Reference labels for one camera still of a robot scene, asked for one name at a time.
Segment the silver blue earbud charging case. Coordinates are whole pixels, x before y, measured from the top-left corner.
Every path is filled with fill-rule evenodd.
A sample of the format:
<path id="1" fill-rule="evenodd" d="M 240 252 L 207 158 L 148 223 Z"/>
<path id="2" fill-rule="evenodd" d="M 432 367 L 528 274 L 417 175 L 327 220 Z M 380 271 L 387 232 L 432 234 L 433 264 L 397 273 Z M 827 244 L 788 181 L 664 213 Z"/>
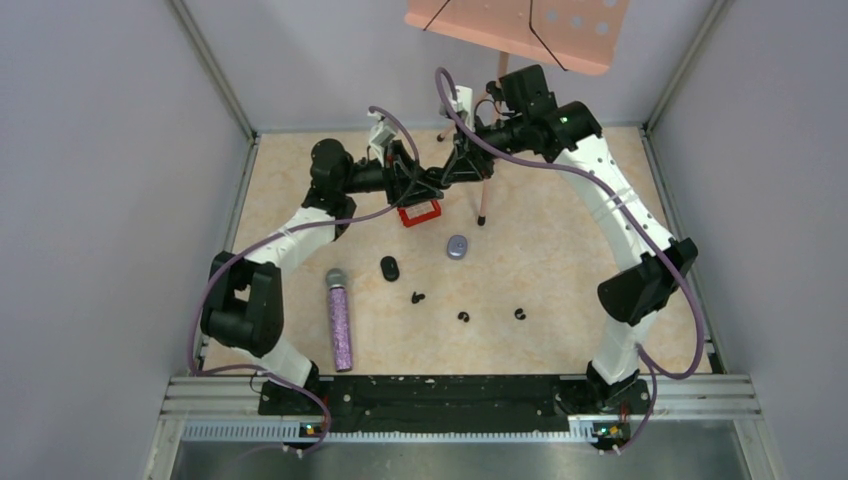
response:
<path id="1" fill-rule="evenodd" d="M 463 235 L 453 235 L 446 246 L 446 254 L 452 260 L 463 259 L 468 252 L 468 240 Z"/>

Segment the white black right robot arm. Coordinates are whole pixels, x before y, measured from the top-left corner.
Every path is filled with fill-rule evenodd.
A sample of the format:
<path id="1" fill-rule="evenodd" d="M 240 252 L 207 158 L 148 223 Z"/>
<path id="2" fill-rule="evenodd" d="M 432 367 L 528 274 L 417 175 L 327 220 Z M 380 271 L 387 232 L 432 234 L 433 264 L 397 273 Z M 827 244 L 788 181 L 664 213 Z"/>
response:
<path id="1" fill-rule="evenodd" d="M 588 368 L 598 376 L 586 385 L 589 404 L 600 412 L 614 411 L 626 400 L 624 382 L 637 375 L 640 363 L 653 376 L 685 380 L 694 375 L 704 352 L 705 327 L 685 271 L 697 257 L 697 248 L 690 239 L 676 240 L 656 222 L 615 164 L 589 110 L 578 102 L 556 110 L 553 132 L 541 135 L 530 148 L 544 157 L 534 162 L 512 155 L 509 148 L 497 147 L 471 129 L 455 108 L 456 85 L 445 68 L 436 69 L 435 81 L 446 115 L 468 142 L 505 162 L 560 173 L 605 235 L 620 271 L 597 288 L 607 322 Z M 682 292 L 695 321 L 695 351 L 683 372 L 664 369 L 644 349 L 656 313 L 675 291 Z"/>

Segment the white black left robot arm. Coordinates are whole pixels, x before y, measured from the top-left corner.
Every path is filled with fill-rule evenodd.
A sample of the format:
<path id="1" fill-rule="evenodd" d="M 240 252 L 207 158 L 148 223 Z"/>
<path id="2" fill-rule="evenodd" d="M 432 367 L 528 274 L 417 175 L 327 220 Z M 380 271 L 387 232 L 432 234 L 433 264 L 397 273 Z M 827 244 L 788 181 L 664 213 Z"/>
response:
<path id="1" fill-rule="evenodd" d="M 214 258 L 197 314 L 203 335 L 248 358 L 247 368 L 284 385 L 283 401 L 297 413 L 317 407 L 321 388 L 311 380 L 314 363 L 283 334 L 283 280 L 364 220 L 355 214 L 354 195 L 383 192 L 390 207 L 441 196 L 440 188 L 429 184 L 412 139 L 389 138 L 371 143 L 370 149 L 374 158 L 356 161 L 340 141 L 318 141 L 310 153 L 310 183 L 301 206 L 265 239 Z"/>

